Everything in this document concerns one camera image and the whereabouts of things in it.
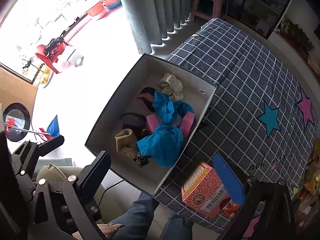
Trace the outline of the person's left hand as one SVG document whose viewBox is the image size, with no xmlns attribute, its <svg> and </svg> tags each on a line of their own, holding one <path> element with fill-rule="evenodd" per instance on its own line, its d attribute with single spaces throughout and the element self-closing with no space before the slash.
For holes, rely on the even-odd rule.
<svg viewBox="0 0 320 240">
<path fill-rule="evenodd" d="M 117 231 L 124 227 L 123 224 L 117 224 L 117 223 L 109 223 L 109 224 L 97 224 L 99 229 L 102 231 L 102 233 L 107 237 L 107 239 L 112 239 Z"/>
</svg>

